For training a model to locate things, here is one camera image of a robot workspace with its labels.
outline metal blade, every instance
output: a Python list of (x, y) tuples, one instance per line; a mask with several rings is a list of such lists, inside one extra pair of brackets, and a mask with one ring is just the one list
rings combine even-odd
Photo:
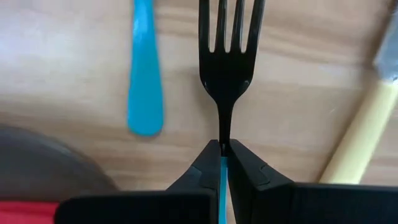
[(388, 30), (374, 60), (383, 80), (398, 80), (398, 8), (394, 9)]

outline red object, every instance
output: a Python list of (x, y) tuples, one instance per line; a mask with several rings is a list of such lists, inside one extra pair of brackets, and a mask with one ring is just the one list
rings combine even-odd
[(52, 224), (58, 203), (0, 202), (1, 224)]

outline spoon handle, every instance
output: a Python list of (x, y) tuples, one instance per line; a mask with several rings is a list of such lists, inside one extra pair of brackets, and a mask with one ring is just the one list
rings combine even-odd
[(163, 96), (152, 0), (134, 1), (130, 76), (127, 125), (136, 134), (154, 135), (163, 126)]

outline wooden table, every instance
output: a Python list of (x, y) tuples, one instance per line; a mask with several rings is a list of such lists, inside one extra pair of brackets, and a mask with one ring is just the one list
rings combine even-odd
[[(390, 5), (268, 0), (254, 79), (235, 106), (231, 136), (287, 177), (317, 181), (375, 75)], [(165, 100), (159, 136), (126, 127), (128, 0), (2, 0), (0, 123), (59, 138), (122, 189), (166, 188), (218, 137), (218, 117), (198, 76), (198, 1), (156, 1), (155, 10)], [(398, 184), (397, 132), (395, 111), (364, 184)]]

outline black fork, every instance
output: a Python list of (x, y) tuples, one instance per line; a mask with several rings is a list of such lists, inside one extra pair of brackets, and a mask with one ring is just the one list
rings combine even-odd
[(241, 50), (244, 0), (236, 1), (231, 50), (225, 51), (227, 0), (219, 0), (214, 52), (209, 48), (209, 0), (199, 2), (200, 80), (214, 99), (220, 122), (222, 155), (230, 149), (232, 110), (236, 100), (247, 90), (253, 78), (257, 45), (265, 0), (254, 0), (246, 51)]

